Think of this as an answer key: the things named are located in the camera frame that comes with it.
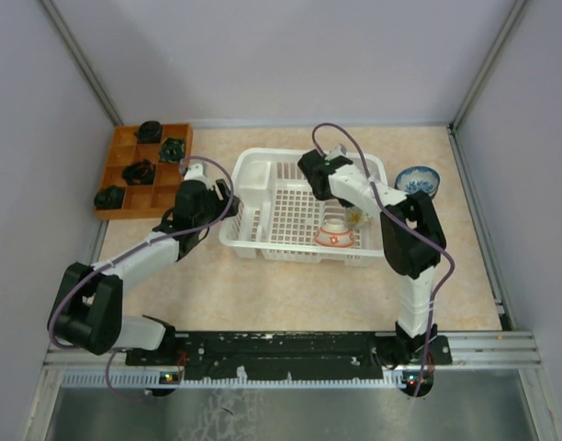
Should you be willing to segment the white plastic dish rack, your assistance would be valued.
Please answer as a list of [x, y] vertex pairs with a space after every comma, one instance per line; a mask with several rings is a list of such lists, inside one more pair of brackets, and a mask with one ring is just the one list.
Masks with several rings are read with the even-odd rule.
[[333, 199], [319, 201], [298, 168], [300, 150], [252, 148], [243, 152], [232, 172], [238, 214], [221, 223], [220, 242], [237, 256], [317, 264], [337, 260], [346, 266], [371, 266], [384, 257], [379, 222], [353, 229], [348, 248], [320, 246], [314, 241], [323, 222], [347, 219]]

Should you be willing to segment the green orange floral bowl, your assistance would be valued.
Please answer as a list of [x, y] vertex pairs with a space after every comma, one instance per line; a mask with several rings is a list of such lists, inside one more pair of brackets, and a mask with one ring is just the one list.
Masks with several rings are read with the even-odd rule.
[[350, 229], [359, 229], [368, 225], [372, 218], [356, 206], [345, 209], [345, 222]]

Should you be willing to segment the blue white patterned bowl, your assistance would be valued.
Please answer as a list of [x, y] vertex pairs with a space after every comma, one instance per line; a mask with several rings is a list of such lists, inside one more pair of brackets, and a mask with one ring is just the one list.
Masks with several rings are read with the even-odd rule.
[[434, 169], [424, 165], [417, 165], [404, 169], [397, 175], [395, 188], [409, 194], [423, 191], [431, 199], [434, 199], [438, 193], [440, 183], [441, 177]]

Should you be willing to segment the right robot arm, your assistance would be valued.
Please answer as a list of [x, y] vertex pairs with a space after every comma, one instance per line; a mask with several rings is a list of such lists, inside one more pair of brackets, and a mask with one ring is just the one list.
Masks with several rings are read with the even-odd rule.
[[401, 292], [396, 335], [377, 353], [389, 367], [423, 361], [437, 335], [433, 307], [441, 284], [435, 277], [446, 247], [430, 196], [385, 185], [370, 174], [366, 162], [355, 164], [339, 148], [304, 153], [298, 168], [316, 199], [335, 199], [380, 222], [384, 256], [401, 277]]

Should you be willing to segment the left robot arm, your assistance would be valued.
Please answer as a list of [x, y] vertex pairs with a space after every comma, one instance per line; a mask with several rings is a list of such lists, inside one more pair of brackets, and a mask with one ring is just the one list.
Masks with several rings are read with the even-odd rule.
[[149, 317], [126, 316], [124, 295], [186, 257], [201, 242], [200, 234], [236, 216], [240, 203], [233, 185], [223, 179], [213, 186], [186, 180], [176, 192], [174, 206], [140, 243], [94, 265], [68, 266], [47, 323], [51, 343], [94, 355], [141, 349], [158, 364], [172, 362], [178, 343], [167, 335], [169, 325]]

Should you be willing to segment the red white patterned bowl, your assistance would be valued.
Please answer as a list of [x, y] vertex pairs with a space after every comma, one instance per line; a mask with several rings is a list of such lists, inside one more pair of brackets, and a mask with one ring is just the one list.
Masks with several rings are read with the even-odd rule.
[[344, 220], [328, 218], [319, 227], [314, 235], [314, 243], [319, 246], [331, 248], [348, 248], [354, 245], [353, 231]]

